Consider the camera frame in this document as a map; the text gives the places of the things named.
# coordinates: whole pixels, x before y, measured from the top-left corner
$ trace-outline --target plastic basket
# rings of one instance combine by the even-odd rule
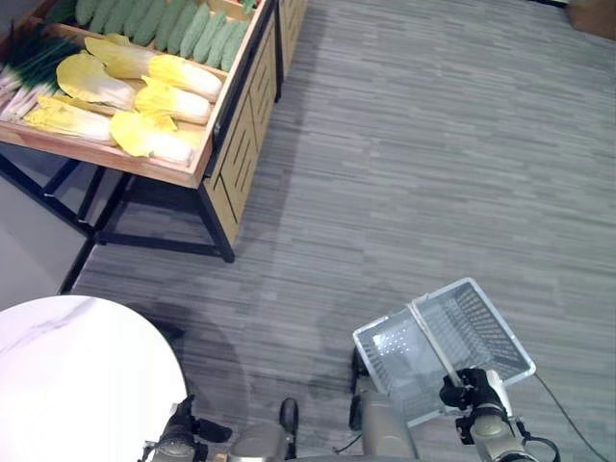
[[[456,370],[494,369],[505,386],[534,374],[534,363],[473,279],[414,303]],[[439,399],[446,371],[409,309],[360,327],[353,340],[377,390],[402,409],[409,426],[453,410]]]

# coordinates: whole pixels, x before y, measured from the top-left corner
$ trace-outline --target white round table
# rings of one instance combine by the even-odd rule
[[[135,462],[186,395],[165,338],[125,306],[61,295],[0,312],[2,462]]]

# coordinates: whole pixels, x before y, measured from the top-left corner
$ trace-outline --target black metal frame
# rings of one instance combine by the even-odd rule
[[[224,233],[222,224],[218,219],[216,210],[212,204],[212,200],[205,190],[203,180],[210,177],[212,174],[222,142],[224,141],[231,118],[234,114],[235,106],[237,105],[240,95],[244,89],[248,72],[254,62],[257,49],[259,48],[259,43],[263,38],[266,26],[272,15],[274,15],[275,18],[276,33],[276,101],[280,97],[283,70],[278,0],[269,0],[265,4],[264,8],[265,10],[256,26],[255,33],[250,39],[248,52],[245,53],[242,58],[240,67],[236,72],[233,82],[229,88],[229,96],[226,99],[225,106],[220,111],[220,116],[215,124],[213,134],[213,153],[206,167],[204,177],[198,188],[191,190],[193,192],[195,209],[201,217],[204,226],[208,230],[213,244],[188,243],[170,239],[116,233],[114,231],[107,230],[112,215],[117,210],[117,207],[122,202],[127,202],[129,200],[130,192],[127,193],[127,189],[130,180],[134,176],[131,173],[122,173],[100,216],[96,219],[94,224],[90,224],[88,223],[88,215],[90,213],[92,202],[96,197],[103,177],[107,171],[105,167],[96,168],[91,177],[91,181],[84,198],[79,205],[78,211],[74,212],[63,204],[62,201],[56,197],[55,193],[66,181],[66,179],[75,171],[77,166],[81,164],[80,161],[73,159],[67,160],[53,175],[53,177],[45,185],[41,186],[0,152],[0,175],[9,181],[9,183],[35,200],[37,204],[51,212],[54,216],[61,219],[64,223],[68,224],[71,228],[75,229],[86,238],[86,241],[82,245],[77,257],[73,261],[70,271],[64,279],[64,282],[59,290],[60,294],[70,292],[73,288],[73,285],[89,259],[92,250],[97,244],[131,245],[136,247],[194,253],[198,255],[212,255],[222,258],[222,260],[227,263],[233,263],[235,260],[235,252],[231,247],[231,243],[229,243],[226,238],[226,234]]]
[[[567,3],[559,2],[558,0],[530,0],[535,3],[543,3],[544,5],[550,5],[551,7],[567,8]]]

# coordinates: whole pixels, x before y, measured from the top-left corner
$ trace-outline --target cucumber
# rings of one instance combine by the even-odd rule
[[[228,72],[233,62],[235,61],[235,57],[240,51],[240,45],[242,45],[242,40],[248,30],[248,22],[247,21],[238,21],[238,24],[235,26],[231,37],[224,45],[224,49],[222,50],[222,60],[220,61],[220,69]]]
[[[210,24],[210,9],[207,4],[203,3],[192,19],[191,25],[186,31],[182,43],[180,44],[180,56],[189,58],[193,54],[194,46],[199,41],[199,37]]]
[[[158,29],[156,30],[156,41],[154,45],[157,50],[165,51],[169,42],[169,36],[173,30],[173,26],[180,16],[180,13],[184,10],[187,0],[173,0],[165,10],[163,18],[161,19]]]
[[[81,26],[85,26],[90,22],[96,10],[96,0],[77,0],[75,6],[75,19]]]
[[[210,19],[205,31],[203,31],[203,35],[194,48],[193,57],[195,61],[205,63],[205,60],[207,60],[208,55],[210,54],[214,37],[222,26],[224,26],[225,21],[226,15],[224,12],[217,12],[216,15]]]
[[[196,14],[196,11],[197,6],[192,0],[189,1],[186,7],[184,7],[184,10],[182,10],[175,26],[173,26],[173,31],[171,31],[169,41],[167,42],[167,52],[171,55],[177,55],[180,52],[182,38],[191,26],[191,22],[193,22],[193,17]]]
[[[134,6],[135,0],[119,0],[105,23],[103,29],[105,34],[122,34],[124,22],[126,22],[126,18],[130,15]]]
[[[116,0],[100,0],[100,2],[98,2],[98,6],[94,11],[94,17],[90,23],[90,32],[95,32],[96,34],[103,32],[103,27],[105,27],[105,23],[107,19],[109,19],[115,4]]]
[[[133,36],[133,42],[137,45],[147,46],[147,44],[154,39],[156,35],[156,29],[165,14],[167,4],[165,0],[153,0],[150,3],[150,9],[141,21],[141,25],[137,32]]]
[[[237,22],[229,21],[216,33],[212,41],[212,48],[210,48],[210,53],[208,54],[208,60],[205,62],[209,67],[215,67],[216,69],[220,67],[224,45],[231,37],[231,34],[233,34],[233,31],[235,31],[236,25]]]
[[[139,29],[139,25],[141,20],[145,18],[150,5],[152,4],[151,0],[137,0],[135,5],[133,6],[133,10],[126,18],[126,22],[124,22],[124,35],[128,38],[132,38],[133,35]]]

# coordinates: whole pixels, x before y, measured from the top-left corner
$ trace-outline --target gray carpet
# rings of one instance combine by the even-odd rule
[[[241,430],[296,397],[307,455],[351,436],[353,329],[471,276],[613,460],[614,83],[614,43],[553,7],[311,0],[236,263],[97,247],[74,293],[185,330],[174,346],[211,419]],[[202,237],[151,205],[118,226]],[[563,460],[596,460],[535,378],[510,394]],[[452,419],[413,434],[426,461],[478,460]]]

